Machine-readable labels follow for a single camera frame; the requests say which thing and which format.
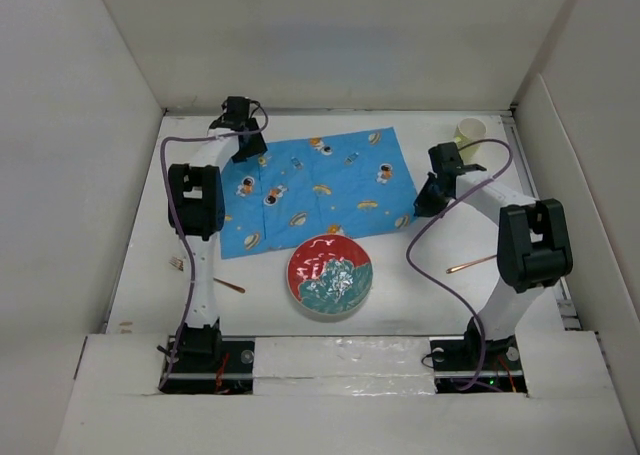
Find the pale yellow paper cup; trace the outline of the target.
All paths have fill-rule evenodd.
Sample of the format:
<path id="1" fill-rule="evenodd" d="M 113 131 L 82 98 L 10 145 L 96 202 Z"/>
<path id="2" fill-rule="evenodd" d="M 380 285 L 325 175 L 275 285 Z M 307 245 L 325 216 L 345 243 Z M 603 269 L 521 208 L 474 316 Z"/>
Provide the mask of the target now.
<path id="1" fill-rule="evenodd" d="M 480 147 L 479 141 L 485 138 L 486 133 L 486 125 L 477 118 L 465 118 L 457 124 L 454 142 L 466 164 L 472 161 Z"/>

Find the copper fork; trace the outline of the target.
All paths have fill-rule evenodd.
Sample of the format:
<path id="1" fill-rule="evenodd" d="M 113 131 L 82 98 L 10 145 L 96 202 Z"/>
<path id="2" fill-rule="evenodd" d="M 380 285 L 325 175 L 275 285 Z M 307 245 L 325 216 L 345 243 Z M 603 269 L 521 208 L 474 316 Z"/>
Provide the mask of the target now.
<path id="1" fill-rule="evenodd" d="M 174 267 L 176 270 L 178 270 L 178 271 L 183 272 L 185 270 L 185 268 L 184 268 L 184 260 L 182 258 L 171 257 L 169 259 L 169 264 L 172 267 Z M 229 288 L 229 289 L 231 289 L 231 290 L 233 290 L 235 292 L 238 292 L 240 294 L 244 294 L 246 292 L 246 289 L 244 287 L 232 284 L 232 283 L 230 283 L 228 281 L 225 281 L 225 280 L 222 280 L 222 279 L 219 279 L 219 278 L 216 278 L 216 277 L 213 278 L 213 281 L 215 283 L 217 283 L 217 284 L 225 286 L 225 287 L 227 287 L 227 288 Z"/>

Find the red and teal floral plate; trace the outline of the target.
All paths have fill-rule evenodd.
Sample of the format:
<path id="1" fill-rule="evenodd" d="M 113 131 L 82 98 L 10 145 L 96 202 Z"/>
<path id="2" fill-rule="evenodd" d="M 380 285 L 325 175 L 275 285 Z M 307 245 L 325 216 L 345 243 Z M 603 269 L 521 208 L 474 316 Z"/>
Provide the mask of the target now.
<path id="1" fill-rule="evenodd" d="M 365 302 L 373 285 L 373 264 L 354 240 L 323 234 L 298 246 L 285 271 L 293 300 L 322 318 L 346 318 Z"/>

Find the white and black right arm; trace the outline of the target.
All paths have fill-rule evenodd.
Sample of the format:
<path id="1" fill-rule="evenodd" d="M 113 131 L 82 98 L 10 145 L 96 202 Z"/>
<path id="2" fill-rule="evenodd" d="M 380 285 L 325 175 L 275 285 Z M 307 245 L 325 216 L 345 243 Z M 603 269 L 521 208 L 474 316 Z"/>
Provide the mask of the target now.
<path id="1" fill-rule="evenodd" d="M 483 171 L 429 174 L 414 203 L 415 214 L 432 218 L 456 202 L 473 207 L 498 228 L 499 279 L 478 313 L 479 335 L 462 344 L 465 362 L 483 369 L 497 359 L 497 343 L 515 335 L 532 303 L 572 271 L 571 243 L 560 201 L 534 199 Z"/>

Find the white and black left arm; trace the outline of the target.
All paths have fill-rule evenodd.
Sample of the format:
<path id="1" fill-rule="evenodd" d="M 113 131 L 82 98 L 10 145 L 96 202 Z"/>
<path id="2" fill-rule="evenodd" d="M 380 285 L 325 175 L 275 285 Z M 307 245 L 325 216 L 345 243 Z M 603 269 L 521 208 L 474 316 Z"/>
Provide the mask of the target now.
<path id="1" fill-rule="evenodd" d="M 167 145 L 204 144 L 210 162 L 167 164 Z M 253 120 L 241 131 L 216 127 L 205 137 L 168 137 L 159 149 L 168 220 L 187 255 L 189 285 L 185 309 L 176 335 L 189 330 L 212 331 L 219 322 L 213 288 L 213 256 L 217 235 L 225 223 L 221 170 L 228 162 L 245 162 L 266 152 L 261 128 Z"/>

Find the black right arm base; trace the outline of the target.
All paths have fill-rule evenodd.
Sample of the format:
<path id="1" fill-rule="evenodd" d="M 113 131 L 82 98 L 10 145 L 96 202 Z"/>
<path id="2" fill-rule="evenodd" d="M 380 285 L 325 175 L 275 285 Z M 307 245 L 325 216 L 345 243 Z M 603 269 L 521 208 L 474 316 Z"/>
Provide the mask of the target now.
<path id="1" fill-rule="evenodd" d="M 527 392 L 514 335 L 482 342 L 469 324 L 463 336 L 432 338 L 421 363 L 433 371 L 438 394 Z"/>

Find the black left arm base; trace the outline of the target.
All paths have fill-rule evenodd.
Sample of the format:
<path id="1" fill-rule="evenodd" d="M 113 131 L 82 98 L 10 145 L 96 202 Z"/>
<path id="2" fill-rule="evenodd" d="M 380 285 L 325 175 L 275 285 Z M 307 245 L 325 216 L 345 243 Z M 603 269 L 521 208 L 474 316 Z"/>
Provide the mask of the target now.
<path id="1" fill-rule="evenodd" d="M 183 326 L 157 347 L 164 357 L 158 389 L 172 395 L 247 395 L 253 392 L 255 340 L 224 337 L 217 324 Z"/>

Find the blue space-print cloth placemat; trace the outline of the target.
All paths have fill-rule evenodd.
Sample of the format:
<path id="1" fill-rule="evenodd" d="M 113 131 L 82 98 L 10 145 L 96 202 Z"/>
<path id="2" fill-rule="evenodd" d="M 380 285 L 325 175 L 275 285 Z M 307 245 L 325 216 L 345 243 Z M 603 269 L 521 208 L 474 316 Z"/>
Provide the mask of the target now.
<path id="1" fill-rule="evenodd" d="M 403 229 L 417 196 L 393 128 L 268 144 L 222 171 L 221 256 L 295 248 L 321 234 Z"/>

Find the copper spoon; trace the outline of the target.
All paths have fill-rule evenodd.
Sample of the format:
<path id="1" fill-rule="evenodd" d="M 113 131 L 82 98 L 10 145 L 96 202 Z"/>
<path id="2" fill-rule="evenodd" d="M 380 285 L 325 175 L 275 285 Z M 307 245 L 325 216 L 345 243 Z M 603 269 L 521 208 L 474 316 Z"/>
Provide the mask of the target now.
<path id="1" fill-rule="evenodd" d="M 473 260 L 473 261 L 465 262 L 465 263 L 462 263 L 462 264 L 459 264 L 459 265 L 456 265 L 456 266 L 452 266 L 452 267 L 447 268 L 445 273 L 447 275 L 454 274 L 454 273 L 457 273 L 457 272 L 459 272 L 461 270 L 465 270 L 465 269 L 471 268 L 473 266 L 477 266 L 479 264 L 494 260 L 494 259 L 496 259 L 496 257 L 497 257 L 497 255 L 494 254 L 494 255 L 483 257 L 483 258 L 480 258 L 480 259 L 477 259 L 477 260 Z"/>

